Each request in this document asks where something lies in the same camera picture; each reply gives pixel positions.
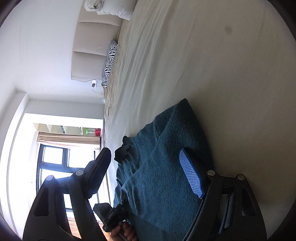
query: upholstered headboard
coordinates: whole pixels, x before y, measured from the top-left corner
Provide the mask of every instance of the upholstered headboard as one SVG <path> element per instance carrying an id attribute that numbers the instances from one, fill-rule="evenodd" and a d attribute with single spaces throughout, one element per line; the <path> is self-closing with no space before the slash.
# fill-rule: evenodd
<path id="1" fill-rule="evenodd" d="M 100 80 L 111 40 L 117 40 L 122 19 L 97 15 L 81 6 L 73 42 L 71 79 Z"/>

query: green object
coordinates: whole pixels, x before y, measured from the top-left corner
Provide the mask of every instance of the green object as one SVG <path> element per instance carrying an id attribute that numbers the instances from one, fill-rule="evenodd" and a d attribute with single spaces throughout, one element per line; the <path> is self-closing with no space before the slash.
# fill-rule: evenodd
<path id="1" fill-rule="evenodd" d="M 83 129 L 83 135 L 95 135 L 96 129 L 95 128 L 82 128 Z"/>

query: wooden floor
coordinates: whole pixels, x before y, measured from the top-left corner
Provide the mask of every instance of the wooden floor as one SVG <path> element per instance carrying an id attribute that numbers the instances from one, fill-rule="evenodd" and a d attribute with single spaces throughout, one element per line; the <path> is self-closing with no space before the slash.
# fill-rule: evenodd
<path id="1" fill-rule="evenodd" d="M 74 218 L 68 218 L 68 221 L 69 221 L 69 225 L 70 225 L 70 229 L 71 229 L 71 232 L 72 232 L 72 235 L 78 237 L 78 238 L 81 238 L 80 236 L 80 233 L 78 231 L 78 228 L 77 228 L 77 225 L 76 225 L 76 221 Z M 101 228 L 101 230 L 103 231 L 103 234 L 105 235 L 107 241 L 112 241 L 112 239 L 110 238 L 110 233 L 106 233 L 104 230 L 103 230 L 103 223 L 101 221 L 98 221 L 99 223 L 99 226 Z"/>

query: white pillow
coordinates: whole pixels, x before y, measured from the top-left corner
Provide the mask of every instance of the white pillow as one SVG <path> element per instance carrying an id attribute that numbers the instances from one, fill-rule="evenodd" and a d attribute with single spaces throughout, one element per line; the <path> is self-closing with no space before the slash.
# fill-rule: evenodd
<path id="1" fill-rule="evenodd" d="M 116 15 L 120 18 L 130 20 L 138 0 L 102 0 L 103 6 L 98 15 Z"/>
<path id="2" fill-rule="evenodd" d="M 88 12 L 100 11 L 102 10 L 104 0 L 86 0 L 84 3 L 84 8 Z"/>

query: blue towel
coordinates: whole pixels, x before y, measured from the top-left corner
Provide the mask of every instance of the blue towel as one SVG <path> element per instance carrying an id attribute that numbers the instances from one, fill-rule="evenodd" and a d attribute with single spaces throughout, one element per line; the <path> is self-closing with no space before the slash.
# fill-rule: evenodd
<path id="1" fill-rule="evenodd" d="M 194 195 L 179 162 L 188 148 L 207 169 L 214 169 L 206 137 L 186 99 L 165 110 L 132 138 L 123 137 L 114 205 L 124 195 L 140 241 L 181 241 L 201 200 Z"/>

